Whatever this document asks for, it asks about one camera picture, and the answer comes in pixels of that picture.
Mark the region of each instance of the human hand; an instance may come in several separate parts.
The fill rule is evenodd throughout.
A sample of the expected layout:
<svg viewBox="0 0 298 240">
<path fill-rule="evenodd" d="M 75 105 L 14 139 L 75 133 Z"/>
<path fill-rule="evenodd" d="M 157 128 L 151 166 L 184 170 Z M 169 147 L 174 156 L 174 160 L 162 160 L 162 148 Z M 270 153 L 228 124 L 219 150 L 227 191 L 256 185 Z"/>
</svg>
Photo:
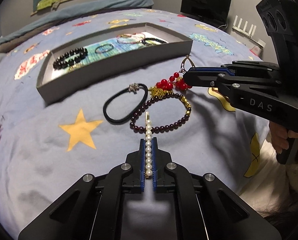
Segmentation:
<svg viewBox="0 0 298 240">
<path fill-rule="evenodd" d="M 282 150 L 289 148 L 288 138 L 298 138 L 298 133 L 289 130 L 274 122 L 269 122 L 269 128 L 271 133 L 271 143 L 277 154 L 281 154 Z"/>
</svg>

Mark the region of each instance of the blue blanket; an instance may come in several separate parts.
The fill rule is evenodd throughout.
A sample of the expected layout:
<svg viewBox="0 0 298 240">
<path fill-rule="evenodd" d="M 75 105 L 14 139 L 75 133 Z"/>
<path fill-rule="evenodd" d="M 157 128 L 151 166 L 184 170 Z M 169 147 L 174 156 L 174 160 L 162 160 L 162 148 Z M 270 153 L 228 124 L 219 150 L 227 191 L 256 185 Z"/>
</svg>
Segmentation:
<svg viewBox="0 0 298 240">
<path fill-rule="evenodd" d="M 47 23 L 63 20 L 70 17 L 75 17 L 79 15 L 83 15 L 89 12 L 96 12 L 102 9 L 110 9 L 110 8 L 128 8 L 128 7 L 150 7 L 153 6 L 152 0 L 97 0 L 86 3 L 80 3 L 68 8 L 63 8 L 59 11 L 55 11 L 53 13 L 48 14 L 47 16 L 26 25 L 20 30 L 7 35 L 6 37 L 0 38 L 0 44 L 11 41 L 15 38 L 18 38 L 26 33 L 42 26 Z"/>
<path fill-rule="evenodd" d="M 144 135 L 134 133 L 128 123 L 108 123 L 103 104 L 131 83 L 150 87 L 168 79 L 180 70 L 184 59 L 123 73 L 46 107 L 36 89 L 45 55 L 81 36 L 140 22 L 192 38 L 190 58 L 196 66 L 260 60 L 232 36 L 212 26 L 144 8 L 79 18 L 40 33 L 11 51 L 0 62 L 0 222 L 14 239 L 81 176 L 106 174 L 123 163 L 128 153 L 139 149 Z M 141 90 L 118 97 L 108 107 L 109 116 L 125 116 L 142 96 Z M 238 193 L 257 170 L 268 121 L 232 108 L 213 88 L 195 87 L 186 97 L 192 105 L 189 121 L 177 130 L 156 134 L 159 148 L 170 152 L 173 161 L 191 173 L 212 172 Z M 153 126 L 169 125 L 185 114 L 183 104 L 174 98 L 157 102 L 148 111 Z M 136 125 L 144 123 L 142 115 Z M 121 239 L 152 239 L 148 232 L 153 229 L 156 240 L 177 239 L 171 226 L 172 204 L 154 200 L 150 182 L 145 190 L 141 200 L 128 199 L 126 203 Z"/>
</svg>

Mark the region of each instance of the box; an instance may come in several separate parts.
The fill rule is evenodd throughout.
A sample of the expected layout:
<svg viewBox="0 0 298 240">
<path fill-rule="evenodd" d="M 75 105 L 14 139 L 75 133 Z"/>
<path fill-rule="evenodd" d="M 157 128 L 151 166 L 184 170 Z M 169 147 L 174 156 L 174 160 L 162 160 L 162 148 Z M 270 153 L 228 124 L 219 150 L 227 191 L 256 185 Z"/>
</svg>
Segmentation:
<svg viewBox="0 0 298 240">
<path fill-rule="evenodd" d="M 142 32 L 148 32 L 168 43 L 123 52 L 50 80 L 51 73 L 54 71 L 52 65 L 54 60 L 65 52 L 115 38 L 120 34 Z M 61 45 L 45 57 L 37 79 L 37 90 L 47 104 L 55 103 L 78 90 L 114 75 L 171 58 L 189 55 L 192 43 L 193 40 L 187 36 L 152 23 L 131 24 L 88 34 Z"/>
</svg>

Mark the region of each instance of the tv screen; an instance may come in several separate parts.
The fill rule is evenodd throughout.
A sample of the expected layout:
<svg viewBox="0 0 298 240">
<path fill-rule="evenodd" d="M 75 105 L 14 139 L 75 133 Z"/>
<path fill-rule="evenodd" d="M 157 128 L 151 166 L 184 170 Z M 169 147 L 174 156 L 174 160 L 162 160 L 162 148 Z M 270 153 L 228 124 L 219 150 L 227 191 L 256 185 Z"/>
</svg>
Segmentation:
<svg viewBox="0 0 298 240">
<path fill-rule="evenodd" d="M 182 0 L 180 11 L 216 26 L 225 25 L 231 0 Z"/>
</svg>

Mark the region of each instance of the red bead cluster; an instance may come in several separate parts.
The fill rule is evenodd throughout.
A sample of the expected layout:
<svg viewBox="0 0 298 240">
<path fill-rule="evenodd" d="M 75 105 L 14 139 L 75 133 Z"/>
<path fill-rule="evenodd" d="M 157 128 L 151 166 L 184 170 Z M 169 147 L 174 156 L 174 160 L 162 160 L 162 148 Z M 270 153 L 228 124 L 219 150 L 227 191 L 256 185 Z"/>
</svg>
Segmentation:
<svg viewBox="0 0 298 240">
<path fill-rule="evenodd" d="M 179 73 L 175 72 L 173 74 L 173 76 L 171 76 L 169 78 L 169 80 L 167 81 L 166 79 L 161 80 L 160 82 L 158 82 L 156 84 L 157 88 L 163 89 L 163 90 L 172 90 L 173 87 L 175 86 L 176 89 L 178 90 L 187 90 L 192 88 L 192 86 L 188 86 L 185 82 L 183 78 L 180 78 L 180 80 L 177 78 L 179 78 Z"/>
</svg>

